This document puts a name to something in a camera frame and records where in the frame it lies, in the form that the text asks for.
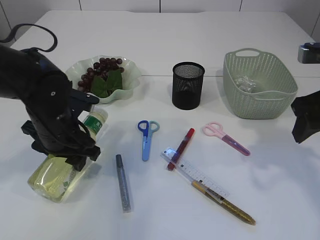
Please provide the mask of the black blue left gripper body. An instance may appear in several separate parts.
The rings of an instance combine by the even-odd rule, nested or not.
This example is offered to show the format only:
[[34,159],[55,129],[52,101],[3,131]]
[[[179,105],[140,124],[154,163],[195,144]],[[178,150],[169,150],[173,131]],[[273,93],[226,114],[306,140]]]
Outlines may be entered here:
[[36,131],[36,149],[64,154],[96,146],[88,129],[80,129],[78,116],[70,108],[72,82],[62,74],[46,75],[37,81],[26,99],[26,109]]

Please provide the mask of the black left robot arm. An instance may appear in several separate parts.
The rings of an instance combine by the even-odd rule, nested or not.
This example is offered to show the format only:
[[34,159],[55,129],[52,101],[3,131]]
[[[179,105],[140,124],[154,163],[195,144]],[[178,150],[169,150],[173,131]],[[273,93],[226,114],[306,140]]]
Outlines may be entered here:
[[30,119],[21,130],[33,138],[35,151],[66,158],[79,172],[87,159],[99,157],[100,148],[78,119],[99,99],[74,89],[66,74],[37,50],[0,47],[0,96],[25,105]]

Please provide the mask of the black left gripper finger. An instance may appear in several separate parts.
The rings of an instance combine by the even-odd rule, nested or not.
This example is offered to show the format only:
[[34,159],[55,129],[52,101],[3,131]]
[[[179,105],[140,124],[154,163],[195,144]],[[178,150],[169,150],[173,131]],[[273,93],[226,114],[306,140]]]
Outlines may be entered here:
[[99,102],[100,99],[96,96],[73,88],[71,89],[69,107],[74,117],[79,117],[83,111],[90,113],[93,110],[94,105],[97,105]]
[[98,146],[77,150],[75,152],[65,153],[65,162],[78,171],[81,172],[85,167],[87,159],[95,162],[101,154],[101,149]]

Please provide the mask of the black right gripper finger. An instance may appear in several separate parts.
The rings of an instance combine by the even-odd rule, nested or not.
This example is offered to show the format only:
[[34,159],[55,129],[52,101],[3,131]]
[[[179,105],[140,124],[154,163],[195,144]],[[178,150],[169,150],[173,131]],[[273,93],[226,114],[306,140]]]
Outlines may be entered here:
[[291,109],[296,117],[292,130],[296,143],[300,144],[320,131],[320,91],[296,97]]

